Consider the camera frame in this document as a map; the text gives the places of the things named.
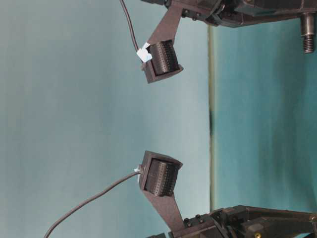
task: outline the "blue-green background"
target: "blue-green background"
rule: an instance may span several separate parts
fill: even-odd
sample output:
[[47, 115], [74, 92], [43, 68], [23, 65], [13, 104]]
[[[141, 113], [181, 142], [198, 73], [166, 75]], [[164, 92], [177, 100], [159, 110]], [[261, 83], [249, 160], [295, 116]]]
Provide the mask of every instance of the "blue-green background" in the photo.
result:
[[300, 20], [211, 32], [215, 208], [317, 211], [317, 54]]
[[[127, 0], [139, 45], [166, 12]], [[3, 0], [0, 8], [0, 237], [40, 238], [82, 200], [141, 163], [184, 163], [183, 216], [208, 212], [208, 28], [183, 19], [178, 76], [148, 85], [119, 0]], [[136, 178], [83, 208], [52, 238], [167, 231]]]

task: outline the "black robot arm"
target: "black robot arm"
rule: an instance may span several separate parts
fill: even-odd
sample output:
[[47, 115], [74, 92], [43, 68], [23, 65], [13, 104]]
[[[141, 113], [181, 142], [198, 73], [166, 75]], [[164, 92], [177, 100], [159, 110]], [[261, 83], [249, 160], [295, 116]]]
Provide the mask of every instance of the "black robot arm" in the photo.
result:
[[[181, 217], [174, 187], [182, 163], [147, 151], [139, 185], [171, 229], [170, 238], [293, 238], [317, 235], [317, 214], [248, 206], [218, 209], [192, 219]], [[150, 238], [165, 238], [164, 234]]]

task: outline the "ridged surface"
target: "ridged surface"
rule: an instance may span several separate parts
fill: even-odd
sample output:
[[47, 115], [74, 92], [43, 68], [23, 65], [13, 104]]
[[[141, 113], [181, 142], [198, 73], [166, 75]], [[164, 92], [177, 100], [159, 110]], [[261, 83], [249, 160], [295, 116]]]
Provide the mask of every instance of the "ridged surface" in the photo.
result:
[[176, 53], [171, 40], [159, 42], [150, 47], [152, 63], [156, 75], [179, 70]]
[[315, 49], [314, 45], [314, 36], [305, 36], [304, 37], [304, 52], [306, 54], [313, 53]]

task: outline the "screw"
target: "screw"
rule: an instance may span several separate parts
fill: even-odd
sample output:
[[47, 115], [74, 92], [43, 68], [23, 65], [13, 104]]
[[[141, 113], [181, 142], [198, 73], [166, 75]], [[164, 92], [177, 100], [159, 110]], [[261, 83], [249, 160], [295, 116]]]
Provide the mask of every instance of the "screw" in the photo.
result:
[[187, 10], [187, 9], [184, 10], [184, 11], [183, 11], [183, 14], [182, 14], [182, 17], [186, 17], [188, 13], [189, 13], [189, 10]]
[[315, 13], [306, 12], [301, 17], [302, 37], [304, 42], [304, 53], [314, 52], [314, 36], [315, 36]]

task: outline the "wire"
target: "wire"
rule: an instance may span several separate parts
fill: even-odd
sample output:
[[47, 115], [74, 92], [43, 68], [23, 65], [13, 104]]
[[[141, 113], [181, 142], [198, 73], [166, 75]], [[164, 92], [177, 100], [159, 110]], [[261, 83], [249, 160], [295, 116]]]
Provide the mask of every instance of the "wire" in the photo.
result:
[[82, 208], [83, 206], [87, 205], [88, 203], [96, 200], [97, 198], [105, 195], [107, 192], [109, 192], [111, 189], [113, 189], [114, 187], [116, 187], [117, 185], [119, 185], [120, 183], [128, 180], [129, 178], [140, 174], [140, 172], [133, 172], [129, 175], [127, 175], [126, 177], [123, 177], [122, 179], [114, 182], [112, 185], [110, 185], [109, 187], [107, 187], [104, 191], [96, 194], [95, 196], [87, 199], [86, 201], [82, 202], [81, 204], [79, 204], [77, 207], [74, 207], [72, 210], [70, 210], [69, 212], [67, 212], [64, 216], [62, 216], [61, 218], [59, 218], [48, 230], [48, 232], [46, 232], [44, 238], [48, 238], [50, 236], [50, 234], [52, 233], [52, 231], [61, 223], [63, 222], [66, 218], [68, 218], [70, 215], [72, 215], [74, 212], [78, 211], [80, 208]]
[[134, 45], [135, 51], [138, 51], [138, 50], [139, 50], [139, 47], [138, 47], [137, 41], [135, 40], [134, 30], [133, 30], [133, 26], [132, 26], [132, 22], [131, 22], [131, 19], [130, 19], [130, 15], [129, 15], [128, 9], [127, 9], [127, 7], [125, 6], [125, 3], [124, 3], [123, 0], [120, 0], [120, 3], [121, 3], [121, 6], [122, 6], [122, 8], [123, 8], [124, 14], [125, 14], [125, 16], [126, 16], [126, 18], [127, 18], [127, 21], [128, 21], [128, 25], [129, 25], [129, 30], [130, 30], [130, 34], [131, 34], [132, 43], [133, 43], [133, 45]]

